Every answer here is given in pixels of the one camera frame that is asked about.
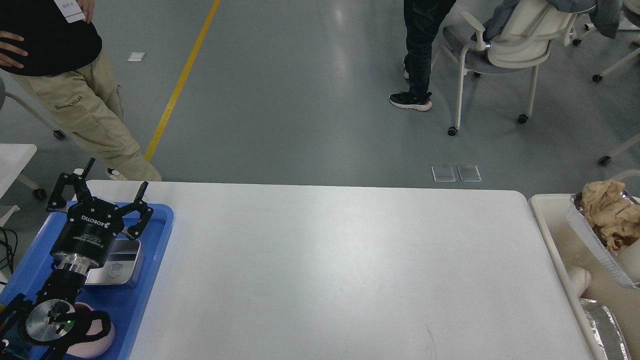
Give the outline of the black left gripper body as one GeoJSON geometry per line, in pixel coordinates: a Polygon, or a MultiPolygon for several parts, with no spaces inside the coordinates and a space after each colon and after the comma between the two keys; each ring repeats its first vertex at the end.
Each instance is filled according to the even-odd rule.
{"type": "Polygon", "coordinates": [[[64,212],[66,222],[50,250],[58,269],[87,273],[105,266],[118,233],[124,229],[124,212],[105,200],[49,201],[50,212],[64,212]]]}

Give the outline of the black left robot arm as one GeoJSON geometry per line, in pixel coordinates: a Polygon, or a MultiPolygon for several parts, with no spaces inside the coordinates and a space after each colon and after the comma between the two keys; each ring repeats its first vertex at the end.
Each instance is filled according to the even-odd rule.
{"type": "Polygon", "coordinates": [[[77,311],[74,304],[89,271],[105,266],[118,234],[138,239],[153,208],[144,201],[148,182],[141,183],[134,200],[117,205],[93,196],[86,183],[94,158],[80,173],[61,173],[46,210],[66,215],[50,255],[54,268],[34,300],[16,294],[1,312],[1,335],[16,328],[28,344],[46,347],[44,360],[61,360],[77,344],[101,340],[112,330],[103,310],[77,311]]]}

